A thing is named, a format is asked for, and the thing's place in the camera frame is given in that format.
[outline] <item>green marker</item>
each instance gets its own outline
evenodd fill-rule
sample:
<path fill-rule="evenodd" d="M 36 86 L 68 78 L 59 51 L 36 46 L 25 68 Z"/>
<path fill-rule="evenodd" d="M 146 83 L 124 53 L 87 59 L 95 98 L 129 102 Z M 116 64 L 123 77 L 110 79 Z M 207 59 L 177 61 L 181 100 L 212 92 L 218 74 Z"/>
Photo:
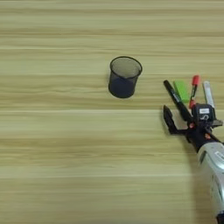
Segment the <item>green marker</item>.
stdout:
<path fill-rule="evenodd" d="M 173 82 L 176 92 L 178 93 L 182 102 L 189 102 L 189 95 L 187 93 L 187 86 L 182 80 L 175 80 Z"/>

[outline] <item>marker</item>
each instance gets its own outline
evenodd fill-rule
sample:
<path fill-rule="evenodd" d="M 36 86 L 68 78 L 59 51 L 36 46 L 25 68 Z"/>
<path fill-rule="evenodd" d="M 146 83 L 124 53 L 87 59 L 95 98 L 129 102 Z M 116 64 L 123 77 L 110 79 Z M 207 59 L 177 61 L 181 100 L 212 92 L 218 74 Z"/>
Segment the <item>marker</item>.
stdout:
<path fill-rule="evenodd" d="M 214 108 L 214 99 L 210 87 L 210 82 L 209 81 L 204 81 L 203 83 L 205 94 L 206 94 L 206 103 L 210 104 Z"/>
<path fill-rule="evenodd" d="M 198 75 L 194 75 L 192 77 L 192 95 L 191 95 L 191 100 L 190 100 L 190 104 L 189 104 L 190 109 L 196 103 L 195 96 L 196 96 L 196 92 L 197 92 L 199 84 L 200 84 L 200 77 Z"/>
<path fill-rule="evenodd" d="M 193 120 L 191 114 L 189 113 L 188 109 L 186 108 L 185 104 L 181 101 L 178 94 L 173 89 L 171 83 L 168 80 L 164 81 L 164 86 L 166 87 L 168 93 L 170 94 L 171 98 L 173 99 L 174 103 L 176 104 L 179 113 L 181 114 L 182 118 L 186 122 L 191 122 Z"/>

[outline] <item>robotic arm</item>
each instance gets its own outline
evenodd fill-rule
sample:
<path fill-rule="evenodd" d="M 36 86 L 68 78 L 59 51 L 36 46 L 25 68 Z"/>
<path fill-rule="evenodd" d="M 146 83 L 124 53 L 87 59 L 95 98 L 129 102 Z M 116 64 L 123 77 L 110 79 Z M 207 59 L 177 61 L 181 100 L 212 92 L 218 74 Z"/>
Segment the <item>robotic arm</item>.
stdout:
<path fill-rule="evenodd" d="M 195 104 L 192 114 L 179 99 L 168 80 L 164 82 L 171 98 L 182 118 L 187 122 L 187 129 L 177 129 L 172 112 L 164 106 L 164 120 L 172 135 L 184 135 L 198 153 L 198 160 L 205 180 L 210 188 L 215 218 L 218 224 L 224 224 L 224 146 L 212 130 L 222 126 L 216 119 L 214 108 L 209 104 Z"/>

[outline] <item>wood grain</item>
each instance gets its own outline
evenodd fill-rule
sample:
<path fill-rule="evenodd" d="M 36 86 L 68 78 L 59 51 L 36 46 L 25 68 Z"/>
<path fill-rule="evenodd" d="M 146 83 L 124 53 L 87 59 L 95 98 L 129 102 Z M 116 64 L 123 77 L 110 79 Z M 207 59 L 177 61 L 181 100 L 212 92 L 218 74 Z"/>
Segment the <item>wood grain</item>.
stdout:
<path fill-rule="evenodd" d="M 224 117 L 223 13 L 212 0 L 0 0 L 0 223 L 214 223 L 196 153 L 161 108 L 183 126 L 163 80 L 190 92 L 201 74 Z M 108 91 L 120 55 L 143 64 L 128 100 Z"/>

